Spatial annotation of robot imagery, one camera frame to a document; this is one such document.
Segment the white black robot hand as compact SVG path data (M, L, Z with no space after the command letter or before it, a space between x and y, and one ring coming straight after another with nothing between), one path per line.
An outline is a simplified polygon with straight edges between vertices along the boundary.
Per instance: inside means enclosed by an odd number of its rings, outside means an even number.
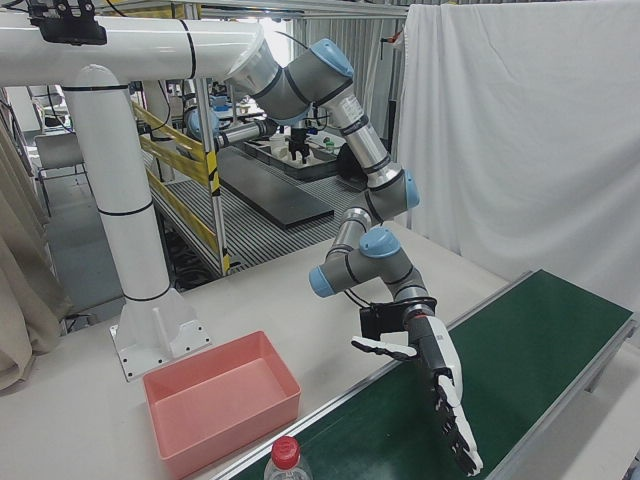
M460 469L479 474L483 460L462 405L463 379L458 352L444 323L425 304L375 304L360 310L357 349L398 361L417 361L426 369L434 410Z

